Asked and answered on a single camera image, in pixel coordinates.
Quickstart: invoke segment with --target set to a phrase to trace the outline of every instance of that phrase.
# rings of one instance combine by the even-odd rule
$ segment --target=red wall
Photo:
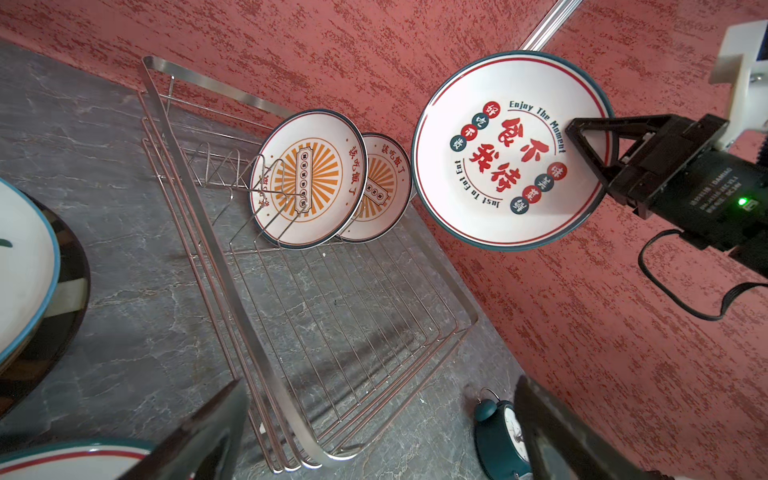
[[[408,147],[434,90],[520,45],[551,3],[4,0],[0,37],[133,88],[138,59],[159,55],[297,110],[336,109]],[[698,118],[723,112],[727,89],[707,76],[725,27],[759,18],[761,0],[586,0],[547,50],[592,74],[619,115]],[[753,157],[756,141],[736,152]],[[527,253],[478,250],[427,221],[523,367],[625,455],[694,478],[768,478],[765,293],[743,295],[723,322],[692,319],[637,269],[668,225],[612,200]],[[649,257],[700,310],[756,278],[678,240]]]
[[[707,79],[726,27],[763,18],[764,0],[587,0],[545,50],[589,72],[617,115],[698,119],[724,114],[729,90]],[[758,140],[733,151],[754,159]],[[610,199],[526,253],[479,250],[430,225],[523,368],[629,458],[693,478],[768,478],[768,290],[742,295],[719,323],[687,315],[637,268],[670,225]],[[733,285],[760,281],[676,238],[648,257],[709,313]]]

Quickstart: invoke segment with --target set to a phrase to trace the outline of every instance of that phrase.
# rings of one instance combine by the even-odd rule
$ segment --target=plate with orange sunburst pattern
[[[411,163],[399,143],[382,134],[363,134],[368,153],[368,183],[362,202],[339,234],[362,243],[387,233],[400,220],[411,197]]]
[[[365,142],[347,117],[330,110],[293,115],[264,142],[251,174],[257,226],[280,247],[320,245],[352,218],[367,173]]]

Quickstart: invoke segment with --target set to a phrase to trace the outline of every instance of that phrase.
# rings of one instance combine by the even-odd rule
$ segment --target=white robot part
[[[768,20],[733,25],[720,46],[711,84],[730,83],[730,122],[715,143],[727,150],[746,130],[768,133]]]

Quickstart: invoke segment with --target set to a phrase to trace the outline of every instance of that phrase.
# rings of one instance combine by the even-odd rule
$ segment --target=white plate
[[[594,211],[604,189],[568,140],[573,118],[612,117],[579,68],[538,52],[483,58],[432,97],[414,134],[414,181],[432,216],[467,243],[536,248]],[[605,159],[617,147],[587,132]]]
[[[368,153],[368,183],[354,220],[339,237],[353,243],[387,233],[405,213],[411,197],[411,163],[399,143],[382,134],[362,134]]]
[[[365,144],[347,117],[329,110],[296,114],[267,138],[253,168],[251,188],[265,190],[250,198],[258,227],[281,247],[320,245],[352,217],[366,173]],[[296,195],[302,192],[306,197]]]
[[[112,480],[149,455],[135,440],[59,443],[0,458],[3,480]]]
[[[51,224],[0,179],[0,364],[35,329],[58,282],[61,259]]]

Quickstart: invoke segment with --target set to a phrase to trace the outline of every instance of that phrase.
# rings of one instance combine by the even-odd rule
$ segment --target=dish rack
[[[445,365],[476,309],[407,213],[363,244],[266,241],[248,202],[266,190],[247,179],[253,132],[273,127],[254,119],[291,112],[161,58],[140,73],[142,146],[227,365],[247,383],[267,467],[354,458]]]

